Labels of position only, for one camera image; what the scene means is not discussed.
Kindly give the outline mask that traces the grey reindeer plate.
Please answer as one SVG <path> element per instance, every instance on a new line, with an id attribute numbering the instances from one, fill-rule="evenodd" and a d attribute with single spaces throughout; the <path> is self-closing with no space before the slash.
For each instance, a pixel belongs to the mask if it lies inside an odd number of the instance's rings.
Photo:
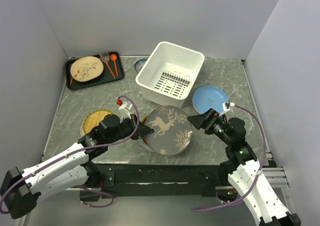
<path id="1" fill-rule="evenodd" d="M 154 109 L 145 121 L 145 125 L 154 130 L 144 138 L 148 146 L 162 156 L 175 156 L 184 151 L 191 142 L 193 130 L 187 117 L 174 106 Z"/>

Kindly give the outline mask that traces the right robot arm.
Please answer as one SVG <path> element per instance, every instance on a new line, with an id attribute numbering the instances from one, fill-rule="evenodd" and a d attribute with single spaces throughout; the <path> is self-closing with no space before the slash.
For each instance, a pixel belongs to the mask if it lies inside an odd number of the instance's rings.
<path id="1" fill-rule="evenodd" d="M 301 219 L 281 202 L 262 168 L 260 162 L 246 141 L 245 122 L 230 118 L 227 122 L 214 109 L 204 114 L 189 116 L 188 121 L 207 135 L 215 135 L 226 144 L 228 160 L 220 164 L 219 179 L 224 185 L 231 185 L 240 196 L 238 199 L 213 207 L 193 208 L 192 212 L 207 212 L 227 208 L 244 202 L 256 225 L 300 225 Z"/>

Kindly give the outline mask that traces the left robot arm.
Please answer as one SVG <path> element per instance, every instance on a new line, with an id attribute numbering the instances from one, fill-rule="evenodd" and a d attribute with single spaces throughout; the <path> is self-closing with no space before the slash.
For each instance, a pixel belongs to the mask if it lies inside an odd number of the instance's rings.
<path id="1" fill-rule="evenodd" d="M 118 145 L 128 139 L 138 140 L 154 130 L 139 121 L 132 114 L 120 120 L 110 114 L 62 153 L 33 167 L 7 171 L 1 185 L 1 204 L 17 219 L 31 212 L 42 201 L 62 190 L 75 186 L 93 187 L 100 184 L 103 176 L 92 162 L 109 146 Z"/>

